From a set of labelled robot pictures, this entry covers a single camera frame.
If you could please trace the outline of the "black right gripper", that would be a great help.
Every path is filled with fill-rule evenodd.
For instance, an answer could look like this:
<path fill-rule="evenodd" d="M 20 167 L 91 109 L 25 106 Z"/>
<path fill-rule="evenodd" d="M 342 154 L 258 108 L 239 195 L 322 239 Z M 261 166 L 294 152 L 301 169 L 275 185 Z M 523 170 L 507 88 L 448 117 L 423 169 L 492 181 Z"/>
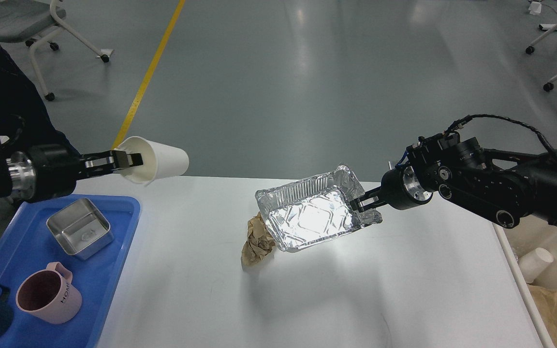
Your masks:
<path fill-rule="evenodd" d="M 426 191 L 411 166 L 393 168 L 381 178 L 381 189 L 371 189 L 350 203 L 353 210 L 365 212 L 384 205 L 404 211 L 429 203 L 433 194 Z"/>

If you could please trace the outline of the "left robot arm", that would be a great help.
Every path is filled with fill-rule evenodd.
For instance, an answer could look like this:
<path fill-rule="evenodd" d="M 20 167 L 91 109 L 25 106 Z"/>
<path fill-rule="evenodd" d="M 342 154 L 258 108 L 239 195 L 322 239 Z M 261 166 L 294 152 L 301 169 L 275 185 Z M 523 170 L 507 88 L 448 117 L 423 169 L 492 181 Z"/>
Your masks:
<path fill-rule="evenodd" d="M 29 203 L 73 193 L 80 180 L 146 165 L 144 155 L 125 150 L 74 154 L 63 145 L 34 145 L 11 151 L 25 123 L 22 117 L 0 117 L 0 198 L 17 196 Z"/>

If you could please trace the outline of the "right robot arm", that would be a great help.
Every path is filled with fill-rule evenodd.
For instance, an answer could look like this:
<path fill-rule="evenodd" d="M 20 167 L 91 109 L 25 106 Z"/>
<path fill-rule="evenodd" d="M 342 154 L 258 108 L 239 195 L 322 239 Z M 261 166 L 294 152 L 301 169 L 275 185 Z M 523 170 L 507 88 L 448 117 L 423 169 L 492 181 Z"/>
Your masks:
<path fill-rule="evenodd" d="M 557 149 L 542 132 L 527 123 L 501 116 L 502 121 L 534 132 L 544 147 L 541 154 L 482 148 L 475 137 L 462 140 L 458 130 L 477 114 L 454 121 L 445 131 L 420 136 L 379 187 L 349 202 L 357 212 L 383 205 L 404 211 L 428 203 L 437 192 L 458 205 L 506 229 L 526 216 L 557 227 Z"/>

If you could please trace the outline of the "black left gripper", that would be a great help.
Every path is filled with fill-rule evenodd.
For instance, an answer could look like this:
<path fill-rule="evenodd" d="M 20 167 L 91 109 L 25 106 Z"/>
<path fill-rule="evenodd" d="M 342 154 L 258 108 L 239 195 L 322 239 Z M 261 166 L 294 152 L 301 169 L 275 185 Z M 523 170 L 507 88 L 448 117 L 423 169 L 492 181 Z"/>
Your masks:
<path fill-rule="evenodd" d="M 12 201 L 37 203 L 67 196 L 76 187 L 81 162 L 83 178 L 118 174 L 144 165 L 140 153 L 109 150 L 81 156 L 62 145 L 37 145 L 10 156 Z"/>

